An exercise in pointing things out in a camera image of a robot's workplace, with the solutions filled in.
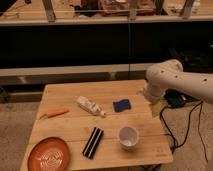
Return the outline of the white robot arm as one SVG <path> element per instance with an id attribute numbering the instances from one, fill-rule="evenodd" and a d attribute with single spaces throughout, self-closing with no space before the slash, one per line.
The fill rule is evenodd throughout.
<path id="1" fill-rule="evenodd" d="M 173 89 L 209 104 L 213 104 L 213 74 L 184 72 L 175 59 L 149 66 L 143 95 L 150 102 L 152 116 L 160 114 L 161 99 L 168 89 Z"/>

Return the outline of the yellowish pusher tip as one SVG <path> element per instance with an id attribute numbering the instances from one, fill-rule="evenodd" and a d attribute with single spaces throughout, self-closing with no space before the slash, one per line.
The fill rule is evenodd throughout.
<path id="1" fill-rule="evenodd" d="M 156 117 L 160 114 L 160 111 L 163 109 L 164 103 L 162 101 L 159 101 L 155 104 L 150 105 L 150 109 L 152 111 L 152 116 Z"/>

